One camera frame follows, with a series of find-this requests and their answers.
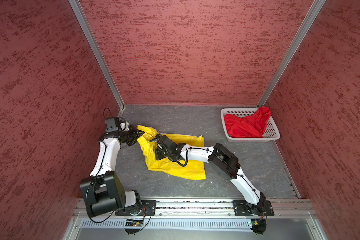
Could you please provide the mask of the yellow shorts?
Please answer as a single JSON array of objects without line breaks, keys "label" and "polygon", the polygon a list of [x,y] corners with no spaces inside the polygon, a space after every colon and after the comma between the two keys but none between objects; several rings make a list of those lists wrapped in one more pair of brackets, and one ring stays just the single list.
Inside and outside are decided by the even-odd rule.
[{"label": "yellow shorts", "polygon": [[148,170],[163,172],[187,180],[199,181],[206,179],[205,166],[203,162],[189,159],[188,164],[185,167],[181,167],[180,165],[171,162],[168,158],[158,161],[155,155],[157,144],[151,142],[151,140],[159,132],[151,127],[141,125],[138,125],[137,128],[138,130],[144,132],[144,134],[138,138],[138,143],[140,144],[141,150],[145,156],[145,162]]}]

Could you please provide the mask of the red shorts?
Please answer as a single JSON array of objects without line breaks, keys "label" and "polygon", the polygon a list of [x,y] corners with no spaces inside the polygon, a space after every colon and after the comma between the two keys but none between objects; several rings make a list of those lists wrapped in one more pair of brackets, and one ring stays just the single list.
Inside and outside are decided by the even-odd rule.
[{"label": "red shorts", "polygon": [[227,133],[232,138],[262,138],[271,117],[271,109],[260,107],[253,115],[237,117],[232,114],[224,116]]}]

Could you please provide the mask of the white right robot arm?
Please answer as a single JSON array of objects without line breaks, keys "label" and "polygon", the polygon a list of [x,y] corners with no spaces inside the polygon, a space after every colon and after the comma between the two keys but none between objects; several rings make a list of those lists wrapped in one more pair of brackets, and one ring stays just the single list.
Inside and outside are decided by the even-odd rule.
[{"label": "white right robot arm", "polygon": [[246,177],[238,158],[222,144],[213,147],[195,147],[175,143],[166,135],[157,134],[151,142],[157,143],[156,160],[169,159],[182,168],[190,160],[210,164],[218,175],[234,184],[245,199],[245,212],[251,216],[264,216],[266,197]]}]

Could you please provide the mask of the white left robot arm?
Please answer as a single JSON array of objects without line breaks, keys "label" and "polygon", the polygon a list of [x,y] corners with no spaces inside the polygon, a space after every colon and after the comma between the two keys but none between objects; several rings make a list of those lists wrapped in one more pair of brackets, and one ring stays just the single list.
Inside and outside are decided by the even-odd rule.
[{"label": "white left robot arm", "polygon": [[122,211],[133,216],[142,214],[144,206],[139,193],[126,191],[116,174],[116,162],[122,144],[134,145],[144,131],[135,126],[108,132],[99,138],[100,152],[90,176],[82,179],[80,190],[90,218]]}]

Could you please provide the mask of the left small circuit board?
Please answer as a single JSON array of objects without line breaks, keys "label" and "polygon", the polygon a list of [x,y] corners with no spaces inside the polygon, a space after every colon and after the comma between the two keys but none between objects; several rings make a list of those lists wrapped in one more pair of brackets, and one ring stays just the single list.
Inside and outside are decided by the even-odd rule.
[{"label": "left small circuit board", "polygon": [[125,227],[142,228],[145,225],[144,220],[126,219]]}]

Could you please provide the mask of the small circuit board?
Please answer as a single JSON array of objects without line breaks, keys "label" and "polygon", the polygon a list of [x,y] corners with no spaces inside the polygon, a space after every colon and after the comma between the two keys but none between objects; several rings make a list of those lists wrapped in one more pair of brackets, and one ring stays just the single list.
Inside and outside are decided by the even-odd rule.
[{"label": "small circuit board", "polygon": [[251,220],[251,230],[255,233],[255,234],[260,234],[263,235],[264,232],[267,229],[267,221],[265,219],[262,220]]},{"label": "small circuit board", "polygon": [[142,228],[145,225],[144,220],[126,219],[125,227]]}]

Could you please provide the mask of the white plastic laundry basket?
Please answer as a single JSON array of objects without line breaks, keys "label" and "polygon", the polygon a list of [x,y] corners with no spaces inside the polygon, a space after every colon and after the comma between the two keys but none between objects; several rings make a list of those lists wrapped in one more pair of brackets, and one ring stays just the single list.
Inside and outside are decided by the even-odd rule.
[{"label": "white plastic laundry basket", "polygon": [[281,137],[268,107],[222,109],[221,119],[231,143],[266,143]]}]

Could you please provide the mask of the right small circuit board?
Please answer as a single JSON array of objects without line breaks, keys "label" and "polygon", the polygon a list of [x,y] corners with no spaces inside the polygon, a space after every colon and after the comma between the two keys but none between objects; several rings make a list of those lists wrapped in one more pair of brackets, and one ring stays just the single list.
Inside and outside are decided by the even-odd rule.
[{"label": "right small circuit board", "polygon": [[263,235],[264,232],[267,229],[267,221],[265,219],[262,220],[251,220],[251,230],[255,233],[255,234],[260,234]]}]

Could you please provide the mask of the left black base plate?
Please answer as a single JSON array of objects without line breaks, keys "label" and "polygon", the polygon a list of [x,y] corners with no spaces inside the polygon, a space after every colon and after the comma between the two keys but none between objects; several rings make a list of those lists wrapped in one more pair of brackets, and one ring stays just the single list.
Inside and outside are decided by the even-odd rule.
[{"label": "left black base plate", "polygon": [[150,217],[155,215],[156,206],[156,200],[141,200],[139,205],[130,206],[121,210],[116,210],[114,214],[115,216]]}]

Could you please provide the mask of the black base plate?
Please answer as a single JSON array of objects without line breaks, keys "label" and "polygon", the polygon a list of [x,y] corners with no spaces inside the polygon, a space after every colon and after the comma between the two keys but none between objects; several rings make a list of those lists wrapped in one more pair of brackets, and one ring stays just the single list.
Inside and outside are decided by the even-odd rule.
[{"label": "black base plate", "polygon": [[260,201],[253,205],[246,201],[233,201],[233,209],[237,217],[273,217],[275,215],[270,201]]},{"label": "black base plate", "polygon": [[156,206],[156,200],[141,200],[139,205],[130,206],[121,210],[116,210],[114,214],[115,216],[150,217],[155,215]]}]

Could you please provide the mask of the aluminium front rail frame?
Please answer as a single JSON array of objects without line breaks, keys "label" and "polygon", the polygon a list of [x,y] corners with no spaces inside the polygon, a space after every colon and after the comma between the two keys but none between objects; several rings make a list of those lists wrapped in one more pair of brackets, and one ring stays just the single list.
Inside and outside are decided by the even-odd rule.
[{"label": "aluminium front rail frame", "polygon": [[83,200],[79,200],[74,215],[64,235],[65,240],[76,240],[79,231],[85,228],[127,229],[126,219],[142,219],[143,228],[175,230],[218,230],[251,231],[251,220],[256,218],[271,220],[301,220],[308,225],[308,232],[314,240],[326,240],[327,236],[317,218],[310,200],[307,199],[270,199],[275,215],[273,217],[237,217],[233,201],[242,199],[224,198],[159,198],[156,200],[154,216],[115,216],[114,213],[95,217],[87,216]]}]

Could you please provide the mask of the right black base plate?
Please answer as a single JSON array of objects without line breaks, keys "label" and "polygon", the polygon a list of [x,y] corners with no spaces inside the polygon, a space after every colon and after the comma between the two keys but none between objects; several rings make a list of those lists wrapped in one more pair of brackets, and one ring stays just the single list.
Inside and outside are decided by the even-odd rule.
[{"label": "right black base plate", "polygon": [[237,217],[273,217],[275,215],[270,201],[260,201],[253,205],[246,201],[233,201],[233,209]]}]

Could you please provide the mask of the left aluminium corner post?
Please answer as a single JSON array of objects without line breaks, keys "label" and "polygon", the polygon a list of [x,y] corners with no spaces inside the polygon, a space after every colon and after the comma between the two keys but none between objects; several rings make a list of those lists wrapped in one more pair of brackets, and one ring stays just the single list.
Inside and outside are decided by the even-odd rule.
[{"label": "left aluminium corner post", "polygon": [[119,106],[119,116],[122,115],[122,113],[125,110],[125,103],[122,99],[122,96],[118,90],[118,87],[114,81],[114,78],[111,74],[111,71],[106,63],[106,60],[101,52],[101,49],[96,41],[96,38],[93,34],[93,31],[91,30],[90,24],[85,16],[84,10],[80,4],[80,1],[78,0],[69,0],[69,3],[71,5],[71,8],[73,9],[73,12],[80,24],[80,27],[87,39],[87,42],[89,43],[92,52],[98,62],[98,65],[100,69],[102,70],[102,73],[111,89],[111,92]]}]

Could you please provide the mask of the aluminium corner post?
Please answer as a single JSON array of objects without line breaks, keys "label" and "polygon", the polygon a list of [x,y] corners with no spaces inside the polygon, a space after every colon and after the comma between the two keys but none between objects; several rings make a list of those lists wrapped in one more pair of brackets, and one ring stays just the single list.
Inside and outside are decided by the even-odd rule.
[{"label": "aluminium corner post", "polygon": [[78,0],[69,0],[69,3],[71,5],[71,8],[73,9],[73,12],[80,24],[80,27],[87,39],[87,42],[89,43],[92,52],[98,62],[98,65],[100,69],[102,70],[102,73],[111,89],[111,92],[119,106],[119,116],[122,115],[122,113],[125,110],[125,103],[122,99],[122,96],[118,90],[118,87],[114,81],[114,78],[111,74],[111,71],[106,63],[106,60],[101,52],[101,49],[96,41],[96,38],[93,34],[93,31],[91,30],[90,24],[85,16],[84,10],[80,4],[80,1]]},{"label": "aluminium corner post", "polygon": [[319,15],[319,13],[325,3],[326,3],[326,0],[314,0],[313,1],[306,16],[304,17],[304,19],[302,21],[298,31],[296,32],[291,44],[289,45],[281,63],[279,64],[278,68],[276,69],[268,87],[266,88],[265,92],[263,93],[262,97],[260,98],[260,100],[257,104],[257,107],[262,107],[266,104],[267,100],[269,99],[273,90],[275,89],[275,87],[277,86],[281,77],[283,76],[289,63],[291,62],[291,60],[294,57],[297,50],[299,49],[301,43],[303,42],[305,36],[309,32],[311,26],[313,25],[314,21],[316,20],[317,16]]}]

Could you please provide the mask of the right aluminium corner post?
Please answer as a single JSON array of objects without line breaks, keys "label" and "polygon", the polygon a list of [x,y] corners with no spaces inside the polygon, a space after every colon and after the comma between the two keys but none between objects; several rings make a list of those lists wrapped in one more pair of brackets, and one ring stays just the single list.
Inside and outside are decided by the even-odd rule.
[{"label": "right aluminium corner post", "polygon": [[273,90],[275,89],[275,87],[277,86],[281,77],[283,76],[289,63],[291,62],[291,60],[294,57],[297,50],[299,49],[301,43],[303,42],[305,36],[309,32],[311,26],[313,25],[314,21],[316,20],[317,16],[319,15],[319,13],[325,3],[326,3],[326,0],[314,0],[313,1],[306,16],[304,17],[304,19],[302,21],[298,31],[296,32],[291,44],[289,45],[281,63],[279,64],[278,68],[276,69],[268,87],[266,88],[265,92],[263,93],[262,97],[260,98],[260,100],[257,104],[257,107],[262,107],[266,104],[267,100],[269,99]]}]

